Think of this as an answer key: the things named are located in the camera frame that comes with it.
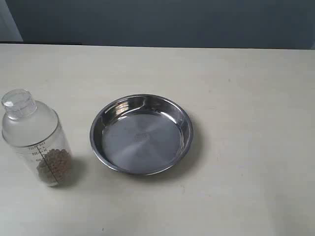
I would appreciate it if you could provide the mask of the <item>round stainless steel plate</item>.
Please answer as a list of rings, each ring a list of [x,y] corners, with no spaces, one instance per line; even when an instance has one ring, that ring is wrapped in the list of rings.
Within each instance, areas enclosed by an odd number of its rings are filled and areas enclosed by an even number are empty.
[[[175,102],[153,94],[121,97],[106,105],[90,128],[91,148],[111,170],[137,176],[166,171],[193,141],[192,122]]]

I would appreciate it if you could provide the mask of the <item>clear plastic shaker bottle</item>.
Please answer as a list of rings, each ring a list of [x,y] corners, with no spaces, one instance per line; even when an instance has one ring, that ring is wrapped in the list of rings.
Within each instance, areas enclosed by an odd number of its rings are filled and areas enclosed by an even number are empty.
[[[57,112],[25,89],[9,91],[1,104],[4,141],[40,182],[62,184],[70,173],[72,153]]]

